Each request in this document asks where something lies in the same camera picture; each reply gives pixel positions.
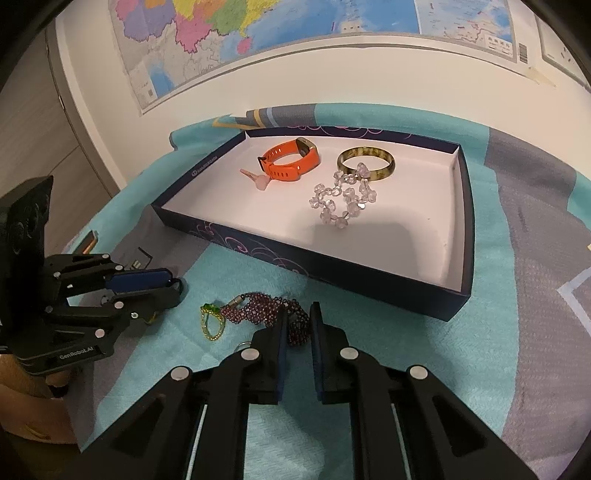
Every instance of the colorful map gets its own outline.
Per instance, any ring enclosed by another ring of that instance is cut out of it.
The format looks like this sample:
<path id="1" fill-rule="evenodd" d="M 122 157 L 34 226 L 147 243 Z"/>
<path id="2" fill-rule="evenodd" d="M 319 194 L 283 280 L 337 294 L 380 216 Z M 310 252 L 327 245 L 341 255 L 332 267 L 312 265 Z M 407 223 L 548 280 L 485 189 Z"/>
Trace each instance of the colorful map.
<path id="1" fill-rule="evenodd" d="M 219 66 L 319 37 L 426 35 L 514 57 L 506 0 L 109 0 L 109 9 L 142 110 Z"/>

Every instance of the orange watch band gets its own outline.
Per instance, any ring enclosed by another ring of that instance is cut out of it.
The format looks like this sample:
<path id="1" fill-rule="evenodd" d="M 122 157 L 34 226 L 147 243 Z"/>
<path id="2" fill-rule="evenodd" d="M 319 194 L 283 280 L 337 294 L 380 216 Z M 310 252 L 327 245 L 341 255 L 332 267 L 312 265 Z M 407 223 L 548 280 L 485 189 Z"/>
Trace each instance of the orange watch band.
<path id="1" fill-rule="evenodd" d="M 275 165 L 275 162 L 286 155 L 299 153 L 302 158 L 292 163 Z M 295 140 L 277 145 L 262 157 L 258 157 L 261 169 L 270 178 L 281 181 L 295 181 L 304 173 L 309 172 L 320 164 L 318 149 L 310 140 L 298 137 Z"/>

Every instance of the metal ring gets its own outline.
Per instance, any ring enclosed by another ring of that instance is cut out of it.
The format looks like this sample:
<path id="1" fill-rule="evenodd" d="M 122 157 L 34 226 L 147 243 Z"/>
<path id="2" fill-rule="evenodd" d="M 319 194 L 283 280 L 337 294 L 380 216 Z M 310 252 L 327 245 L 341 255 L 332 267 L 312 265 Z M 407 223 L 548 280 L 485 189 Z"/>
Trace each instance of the metal ring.
<path id="1" fill-rule="evenodd" d="M 242 342 L 239 343 L 237 345 L 237 347 L 234 349 L 234 353 L 239 352 L 240 350 L 244 350 L 245 348 L 249 348 L 251 345 L 251 342 Z"/>
<path id="2" fill-rule="evenodd" d="M 392 154 L 377 147 L 355 147 L 345 150 L 339 155 L 339 158 L 337 158 L 336 166 L 340 171 L 348 175 L 354 174 L 357 170 L 355 168 L 349 168 L 344 162 L 353 157 L 363 156 L 378 157 L 388 162 L 387 167 L 380 168 L 379 170 L 370 170 L 369 173 L 371 176 L 368 178 L 369 181 L 383 180 L 389 177 L 396 168 L 396 162 L 394 161 Z"/>

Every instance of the cabinet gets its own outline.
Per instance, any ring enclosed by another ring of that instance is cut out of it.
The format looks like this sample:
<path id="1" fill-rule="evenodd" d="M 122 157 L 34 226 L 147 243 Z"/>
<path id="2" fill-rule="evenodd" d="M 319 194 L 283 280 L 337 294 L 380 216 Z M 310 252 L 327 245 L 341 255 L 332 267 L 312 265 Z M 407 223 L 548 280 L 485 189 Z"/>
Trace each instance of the cabinet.
<path id="1" fill-rule="evenodd" d="M 61 252 L 111 195 L 64 111 L 43 31 L 0 92 L 0 196 L 26 179 L 49 174 L 54 186 L 46 255 Z"/>

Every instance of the bangle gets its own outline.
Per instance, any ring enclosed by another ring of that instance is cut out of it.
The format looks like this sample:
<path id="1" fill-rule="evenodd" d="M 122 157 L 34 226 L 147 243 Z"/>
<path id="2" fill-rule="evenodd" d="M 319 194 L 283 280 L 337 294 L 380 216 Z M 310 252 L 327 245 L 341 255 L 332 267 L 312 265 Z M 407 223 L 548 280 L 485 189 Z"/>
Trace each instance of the bangle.
<path id="1" fill-rule="evenodd" d="M 345 150 L 337 158 L 336 166 L 341 172 L 347 175 L 355 174 L 357 171 L 354 168 L 347 167 L 343 162 L 353 157 L 363 156 L 378 157 L 388 162 L 387 167 L 380 168 L 379 170 L 369 170 L 369 177 L 367 177 L 369 181 L 383 180 L 389 177 L 396 168 L 396 162 L 392 154 L 377 147 L 355 147 Z"/>
<path id="2" fill-rule="evenodd" d="M 212 335 L 207 328 L 207 320 L 209 320 L 210 315 L 217 318 L 217 321 L 220 323 L 220 328 L 215 335 Z M 226 319 L 223 317 L 218 307 L 211 303 L 206 303 L 201 307 L 201 330 L 207 340 L 211 340 L 212 342 L 218 340 L 222 336 L 225 327 Z"/>

